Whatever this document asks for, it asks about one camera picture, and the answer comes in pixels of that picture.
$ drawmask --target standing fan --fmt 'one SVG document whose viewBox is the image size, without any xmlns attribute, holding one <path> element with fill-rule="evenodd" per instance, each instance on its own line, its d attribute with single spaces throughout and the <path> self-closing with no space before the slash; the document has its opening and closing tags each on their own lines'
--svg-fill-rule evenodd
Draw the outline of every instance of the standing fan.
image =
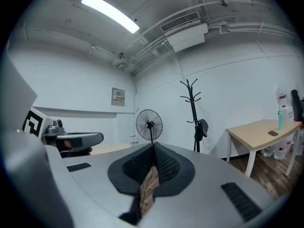
<svg viewBox="0 0 304 228">
<path fill-rule="evenodd" d="M 153 143 L 162 133 L 162 120 L 155 111 L 143 110 L 137 116 L 136 129 L 141 137 Z"/>
</svg>

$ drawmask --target wooden floor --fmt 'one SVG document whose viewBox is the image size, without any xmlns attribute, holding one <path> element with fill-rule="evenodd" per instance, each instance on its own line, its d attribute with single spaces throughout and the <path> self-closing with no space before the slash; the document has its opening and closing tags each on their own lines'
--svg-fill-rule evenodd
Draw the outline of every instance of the wooden floor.
<svg viewBox="0 0 304 228">
<path fill-rule="evenodd" d="M 260 185 L 262 185 L 265 189 L 267 189 L 270 194 L 275 199 L 277 199 L 282 195 L 292 191 L 302 172 L 302 168 L 304 165 L 304 155 L 296 156 L 294 165 L 290 171 L 289 176 L 285 176 L 285 171 L 287 169 L 290 157 L 291 152 L 289 152 L 286 155 L 286 158 L 281 161 L 274 159 L 273 156 L 265 158 L 263 155 L 257 154 L 250 177 L 256 182 L 258 182 Z M 237 160 L 231 160 L 229 163 L 235 168 L 239 169 L 241 172 L 245 173 L 248 159 L 249 157 L 245 157 Z M 156 167 L 152 167 L 140 188 L 143 216 L 153 205 L 152 192 L 158 186 L 159 182 L 157 169 Z M 145 193 L 145 197 L 144 202 L 142 204 L 143 192 Z"/>
<path fill-rule="evenodd" d="M 302 173 L 303 155 L 295 157 L 290 174 L 285 176 L 290 157 L 291 152 L 287 153 L 283 160 L 276 160 L 273 156 L 265 158 L 262 154 L 257 154 L 250 177 L 277 199 L 293 189 Z M 229 163 L 245 173 L 248 159 L 249 157 L 245 157 Z"/>
</svg>

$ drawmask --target desk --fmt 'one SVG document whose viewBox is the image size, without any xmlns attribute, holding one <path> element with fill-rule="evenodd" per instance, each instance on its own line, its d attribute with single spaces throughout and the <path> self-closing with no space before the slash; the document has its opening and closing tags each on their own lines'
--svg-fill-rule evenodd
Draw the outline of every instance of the desk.
<svg viewBox="0 0 304 228">
<path fill-rule="evenodd" d="M 96 155 L 96 154 L 104 154 L 104 153 L 109 153 L 113 151 L 118 151 L 118 150 L 123 150 L 126 148 L 129 148 L 130 145 L 127 144 L 98 144 L 92 147 L 92 152 L 91 155 Z"/>
<path fill-rule="evenodd" d="M 249 161 L 247 164 L 245 175 L 250 176 L 253 164 L 255 162 L 257 151 L 267 148 L 268 146 L 275 144 L 281 141 L 283 138 L 286 138 L 291 134 L 297 132 L 294 150 L 285 173 L 285 175 L 288 176 L 295 160 L 295 154 L 297 152 L 297 147 L 299 144 L 299 130 L 301 124 L 301 122 L 284 122 L 283 130 L 279 130 L 278 121 L 260 120 L 239 127 L 227 128 L 226 130 L 228 132 L 229 138 L 230 136 L 233 136 L 250 150 Z M 278 135 L 271 136 L 270 134 L 268 134 L 269 131 L 275 131 L 276 133 L 278 133 Z M 227 145 L 227 162 L 229 162 L 230 153 L 231 138 L 229 139 Z"/>
</svg>

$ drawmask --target phone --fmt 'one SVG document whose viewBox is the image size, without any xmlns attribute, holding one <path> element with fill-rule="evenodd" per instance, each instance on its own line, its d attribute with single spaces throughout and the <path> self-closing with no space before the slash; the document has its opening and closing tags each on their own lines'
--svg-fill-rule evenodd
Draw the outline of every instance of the phone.
<svg viewBox="0 0 304 228">
<path fill-rule="evenodd" d="M 274 131 L 270 131 L 270 132 L 268 132 L 271 136 L 277 136 L 278 135 L 278 133 L 276 133 L 276 132 L 274 132 Z"/>
</svg>

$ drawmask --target fluorescent light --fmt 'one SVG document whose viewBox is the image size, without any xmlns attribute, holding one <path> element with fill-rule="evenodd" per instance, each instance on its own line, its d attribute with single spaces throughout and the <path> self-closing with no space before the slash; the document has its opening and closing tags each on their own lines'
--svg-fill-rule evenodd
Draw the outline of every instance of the fluorescent light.
<svg viewBox="0 0 304 228">
<path fill-rule="evenodd" d="M 135 24 L 131 19 L 103 0 L 82 0 L 81 2 L 114 19 L 131 33 L 134 33 L 139 29 L 138 25 Z"/>
</svg>

